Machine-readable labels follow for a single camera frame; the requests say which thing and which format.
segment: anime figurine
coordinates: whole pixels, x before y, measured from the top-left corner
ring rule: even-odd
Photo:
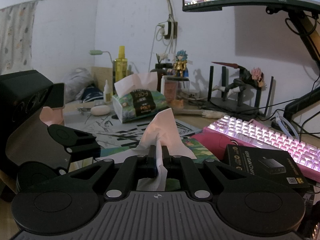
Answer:
[[[188,54],[185,50],[179,50],[176,55],[176,62],[173,63],[173,69],[175,70],[175,76],[183,78],[184,72],[187,68],[187,58]]]
[[[240,70],[240,77],[235,78],[233,83],[226,87],[215,86],[212,91],[220,90],[224,93],[223,100],[229,98],[235,93],[239,93],[247,88],[247,85],[251,85],[254,88],[262,88],[264,86],[263,73],[260,68],[254,68],[251,71],[246,68],[239,66],[235,63],[224,63],[224,62],[212,62],[219,65],[233,67]]]

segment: yellow bottle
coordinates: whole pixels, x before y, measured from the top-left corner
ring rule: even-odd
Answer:
[[[116,82],[127,76],[128,60],[124,57],[124,46],[119,46],[119,58],[116,58]]]

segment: qr code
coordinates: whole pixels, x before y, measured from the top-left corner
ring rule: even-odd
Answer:
[[[296,181],[296,178],[287,178],[289,184],[298,184],[298,182]]]

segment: curtain rod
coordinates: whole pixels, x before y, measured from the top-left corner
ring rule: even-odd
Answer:
[[[26,2],[35,2],[35,1],[44,1],[44,0],[31,0],[31,1],[26,1]],[[2,10],[2,9],[7,9],[7,8],[9,8],[9,7],[11,7],[11,6],[15,6],[15,5],[18,5],[18,4],[21,4],[21,3],[26,3],[26,2],[20,2],[20,3],[13,4],[13,5],[9,5],[9,6],[7,6],[7,7],[0,8],[0,10]]]

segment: illuminated keyboard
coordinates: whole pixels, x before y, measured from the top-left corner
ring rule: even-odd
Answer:
[[[228,115],[208,128],[255,147],[288,151],[306,177],[320,182],[320,149],[313,145]]]

